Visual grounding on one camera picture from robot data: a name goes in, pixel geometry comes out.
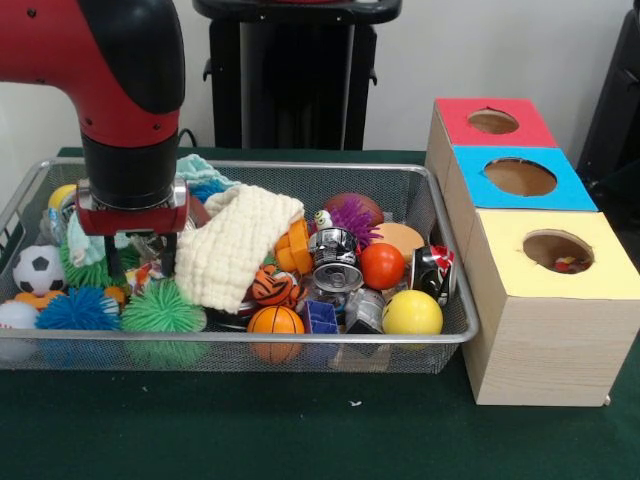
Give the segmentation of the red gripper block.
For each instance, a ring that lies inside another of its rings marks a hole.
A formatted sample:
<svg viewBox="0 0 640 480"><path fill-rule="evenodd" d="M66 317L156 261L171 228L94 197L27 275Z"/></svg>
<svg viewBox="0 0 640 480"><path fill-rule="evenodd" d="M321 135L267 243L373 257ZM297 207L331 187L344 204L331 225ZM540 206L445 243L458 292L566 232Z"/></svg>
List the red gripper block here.
<svg viewBox="0 0 640 480"><path fill-rule="evenodd" d="M118 232L153 232L162 234L164 248L160 254L162 274L174 274L178 234L189 213L189 193L183 179L176 179L168 199L153 208L120 210L97 201L90 192L89 181L81 179L76 188L76 212L87 235L116 235ZM108 274L115 285L121 284L121 260L114 236L104 237Z"/></svg>

